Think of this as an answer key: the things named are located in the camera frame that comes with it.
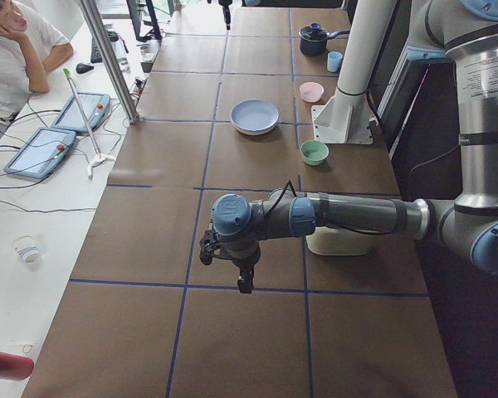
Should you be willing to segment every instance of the table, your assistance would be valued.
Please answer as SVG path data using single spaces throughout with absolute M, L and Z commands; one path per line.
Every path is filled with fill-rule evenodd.
M 313 137 L 300 84 L 336 74 L 299 52 L 300 27 L 345 29 L 339 10 L 218 5 L 173 16 L 107 187 L 71 271 L 24 398 L 279 396 L 455 397 L 413 242 L 381 238 L 360 257 L 267 240 L 256 289 L 227 261 L 206 267 L 198 241 L 223 193 L 295 189 L 398 197 L 387 150 L 335 145 L 300 160 Z M 329 50 L 346 47 L 329 41 Z M 248 98 L 281 121 L 257 137 L 230 124 Z
M 144 79 L 140 66 L 141 54 L 134 45 L 129 20 L 109 20 L 125 38 L 129 47 L 131 71 L 124 74 L 128 87 L 136 77 Z M 33 95 L 17 116 L 18 122 L 7 130 L 0 145 L 22 146 L 37 128 L 51 124 L 56 112 L 40 113 L 20 119 L 33 111 L 59 109 L 71 96 L 70 86 L 62 68 L 68 68 L 78 91 L 100 92 L 111 97 L 112 115 L 103 128 L 95 132 L 100 148 L 116 155 L 125 136 L 128 123 L 118 103 L 115 90 L 103 64 L 95 64 L 93 71 L 77 75 L 76 64 L 90 60 L 91 35 L 84 24 L 71 41 L 75 53 L 62 67 L 49 76 L 51 90 L 45 95 Z M 88 137 L 78 136 L 80 142 L 69 152 L 55 173 L 43 183 L 23 189 L 0 189 L 0 351 L 27 355 L 36 360 L 56 311 L 70 272 L 76 262 L 86 232 L 98 206 L 112 162 L 102 163 L 94 169 L 88 180 L 87 160 L 94 149 Z M 14 151 L 0 149 L 0 175 Z M 19 177 L 0 177 L 0 187 L 22 187 L 33 180 Z M 89 209 L 84 211 L 57 211 L 48 214 L 25 212 L 28 210 L 52 211 L 55 209 Z M 41 251 L 36 262 L 23 263 L 11 247 L 21 235 L 32 235 Z M 27 381 L 0 380 L 0 397 L 13 398 L 22 394 Z

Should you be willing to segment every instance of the red bottle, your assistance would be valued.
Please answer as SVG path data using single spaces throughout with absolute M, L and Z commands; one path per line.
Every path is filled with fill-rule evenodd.
M 0 379 L 24 380 L 32 374 L 34 365 L 31 358 L 0 352 Z

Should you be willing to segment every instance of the saucepan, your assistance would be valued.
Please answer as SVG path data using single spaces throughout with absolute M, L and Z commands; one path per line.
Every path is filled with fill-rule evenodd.
M 310 24 L 309 27 L 303 27 L 299 31 L 300 52 L 305 56 L 319 56 L 326 50 L 326 42 L 337 36 L 348 35 L 350 31 L 336 31 L 329 33 L 321 28 L 317 22 Z

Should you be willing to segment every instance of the plate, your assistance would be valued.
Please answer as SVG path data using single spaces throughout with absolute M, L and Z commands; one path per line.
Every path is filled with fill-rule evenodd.
M 231 122 L 240 133 L 260 135 L 279 123 L 279 110 L 263 99 L 248 99 L 232 108 Z

